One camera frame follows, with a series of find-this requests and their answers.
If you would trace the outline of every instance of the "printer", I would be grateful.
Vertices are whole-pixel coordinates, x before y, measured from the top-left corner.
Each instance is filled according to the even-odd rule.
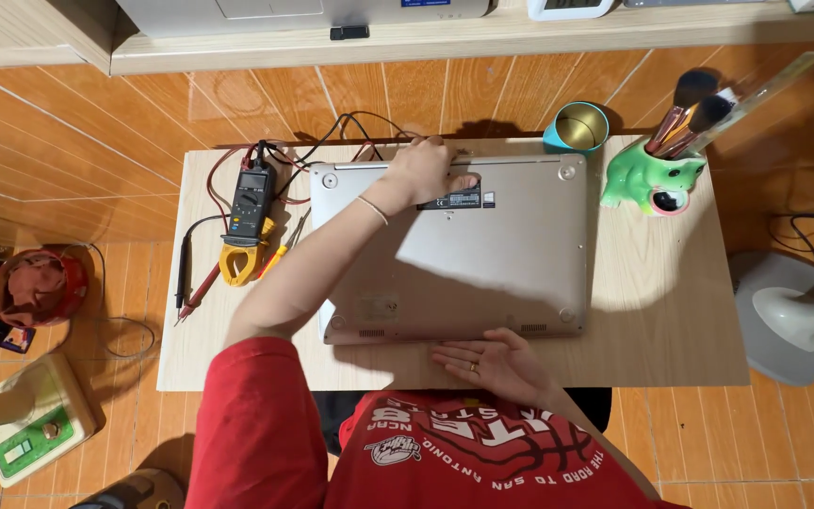
[[[118,0],[150,37],[453,21],[493,0]]]

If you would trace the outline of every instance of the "green scale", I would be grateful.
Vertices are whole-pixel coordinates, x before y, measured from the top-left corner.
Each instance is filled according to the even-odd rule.
[[[96,421],[62,354],[0,383],[0,483],[16,484],[93,435]]]

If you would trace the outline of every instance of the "yellow screwdriver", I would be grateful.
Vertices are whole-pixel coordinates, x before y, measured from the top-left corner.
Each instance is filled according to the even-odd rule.
[[[278,247],[278,250],[272,255],[269,262],[266,263],[266,266],[262,268],[262,272],[260,272],[260,276],[257,277],[257,279],[262,279],[262,277],[266,275],[266,272],[268,272],[270,268],[274,267],[276,263],[281,261],[281,257],[288,253],[291,247],[294,247],[294,245],[297,244],[298,240],[300,239],[300,232],[303,231],[303,225],[307,222],[307,217],[312,210],[312,207],[307,209],[307,214],[303,214],[303,216],[300,217],[297,227],[294,228],[294,231],[291,232],[291,236],[288,237],[288,242],[286,242],[284,246]]]

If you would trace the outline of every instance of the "laptop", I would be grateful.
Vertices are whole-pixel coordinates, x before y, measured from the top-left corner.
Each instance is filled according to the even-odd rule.
[[[388,162],[311,168],[314,229]],[[318,313],[326,344],[576,336],[586,317],[586,159],[577,154],[457,158],[473,188],[390,218]]]

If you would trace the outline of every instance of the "bracelet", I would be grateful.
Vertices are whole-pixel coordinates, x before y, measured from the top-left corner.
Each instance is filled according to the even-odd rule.
[[[385,222],[385,226],[388,226],[388,217],[385,217],[385,214],[379,210],[378,206],[375,206],[375,205],[369,203],[369,201],[367,201],[366,198],[364,198],[364,197],[357,197],[356,199],[358,199],[358,200],[362,201],[363,203],[367,204],[369,206],[369,208],[371,208],[372,210],[375,211],[376,214],[379,214],[379,217],[381,217],[382,221]]]

